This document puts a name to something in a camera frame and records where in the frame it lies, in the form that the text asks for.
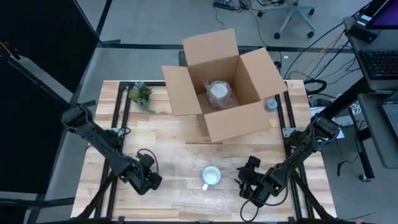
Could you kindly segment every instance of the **chair wheel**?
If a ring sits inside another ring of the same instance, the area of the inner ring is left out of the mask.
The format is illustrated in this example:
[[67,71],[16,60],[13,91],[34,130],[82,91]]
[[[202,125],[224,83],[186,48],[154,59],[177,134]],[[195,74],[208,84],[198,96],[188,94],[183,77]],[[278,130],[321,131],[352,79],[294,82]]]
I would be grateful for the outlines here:
[[310,12],[308,13],[308,15],[312,16],[314,12],[315,12],[315,9],[311,9]]
[[367,182],[369,183],[371,181],[371,179],[367,178],[364,174],[359,175],[359,179],[363,182]]
[[313,35],[314,35],[314,33],[311,31],[311,32],[309,32],[309,33],[307,34],[307,37],[308,37],[308,38],[311,38],[311,37],[313,37]]

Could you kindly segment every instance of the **metal bracket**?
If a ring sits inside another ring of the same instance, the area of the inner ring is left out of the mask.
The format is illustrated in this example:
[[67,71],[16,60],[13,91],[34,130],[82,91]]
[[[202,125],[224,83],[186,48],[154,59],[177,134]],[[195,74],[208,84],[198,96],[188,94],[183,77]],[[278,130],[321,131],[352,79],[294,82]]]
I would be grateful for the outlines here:
[[284,138],[289,138],[293,131],[305,131],[306,128],[282,128]]

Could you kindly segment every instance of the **gray floor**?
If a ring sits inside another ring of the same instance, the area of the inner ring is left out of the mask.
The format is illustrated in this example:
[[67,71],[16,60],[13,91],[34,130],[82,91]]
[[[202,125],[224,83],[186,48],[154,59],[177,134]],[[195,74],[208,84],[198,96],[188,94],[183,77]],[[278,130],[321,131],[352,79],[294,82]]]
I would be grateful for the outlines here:
[[[262,45],[258,36],[256,20],[249,11],[239,14],[217,9],[218,19],[225,24],[222,26],[215,19],[215,10],[212,8],[211,2],[212,0],[113,0],[101,40],[121,39],[122,43],[127,44],[181,44],[185,37],[223,28],[235,28],[239,45]],[[259,5],[255,1],[253,2],[255,3],[254,7],[259,9]],[[351,15],[367,2],[368,0],[301,0],[301,4],[316,4],[318,6],[310,19],[318,29],[314,38],[307,38],[309,28],[294,17],[281,39],[274,40],[274,33],[285,19],[284,13],[268,13],[264,14],[262,18],[258,18],[261,35],[267,45],[307,47],[328,29],[340,23],[342,18]],[[105,0],[79,0],[78,3],[95,28],[98,25]],[[315,47],[326,46],[341,31],[342,27],[319,41]],[[338,45],[345,42],[346,37],[343,37]],[[279,60],[280,56],[277,52],[270,52],[270,54],[274,60]],[[298,54],[283,52],[282,55],[284,58],[281,74],[284,75]],[[304,66],[316,55],[316,53],[304,53],[291,70],[302,71]],[[333,54],[327,55],[321,65],[324,65],[332,56]],[[339,55],[322,76],[334,72],[352,58],[354,58],[353,54]],[[42,79],[48,79],[49,85],[58,89],[58,92],[65,98],[70,97],[30,62],[25,62],[24,65],[30,66],[32,71],[41,74],[39,76]],[[160,71],[161,65],[178,65],[178,51],[97,49],[88,68],[88,75],[79,101],[98,99],[103,80],[161,80],[163,79]],[[313,66],[309,67],[306,72],[311,71]],[[338,72],[326,80],[333,82],[343,75],[344,72]],[[329,86],[324,93],[336,96],[349,88],[361,75],[360,71],[354,72],[337,84]],[[292,78],[304,77],[294,73]],[[340,140],[340,148],[344,158],[353,160],[356,157],[353,128],[345,128],[344,132],[346,138]],[[84,160],[85,146],[86,142],[80,138],[71,134],[67,136],[47,199],[74,196]],[[340,218],[353,218],[377,212],[362,218],[362,220],[396,223],[398,215],[394,211],[398,209],[398,192],[393,190],[392,186],[398,184],[397,172],[383,168],[371,140],[366,141],[366,149],[376,175],[376,179],[370,183],[361,182],[357,178],[363,172],[359,159],[354,164],[344,165],[341,177],[337,177],[336,166],[340,161],[337,147],[333,143],[323,149],[323,159],[337,214]],[[71,209],[71,207],[43,209],[39,221],[66,219],[70,216]]]

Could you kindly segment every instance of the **laptop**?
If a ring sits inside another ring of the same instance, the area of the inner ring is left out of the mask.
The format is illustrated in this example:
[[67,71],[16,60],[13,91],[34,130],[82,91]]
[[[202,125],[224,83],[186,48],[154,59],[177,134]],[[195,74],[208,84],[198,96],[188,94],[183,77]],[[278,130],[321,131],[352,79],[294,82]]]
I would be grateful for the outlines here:
[[392,131],[398,140],[398,91],[389,95],[381,104]]

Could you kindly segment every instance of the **box flap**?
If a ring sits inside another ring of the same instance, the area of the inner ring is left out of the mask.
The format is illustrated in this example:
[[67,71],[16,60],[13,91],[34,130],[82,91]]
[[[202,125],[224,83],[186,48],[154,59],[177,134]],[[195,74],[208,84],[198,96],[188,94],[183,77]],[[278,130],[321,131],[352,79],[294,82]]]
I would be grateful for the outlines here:
[[239,55],[234,29],[188,37],[183,46],[188,66]]
[[212,142],[271,127],[261,101],[205,115]]
[[287,91],[285,82],[265,48],[241,55],[241,59],[261,99]]
[[187,67],[162,66],[174,115],[201,114]]

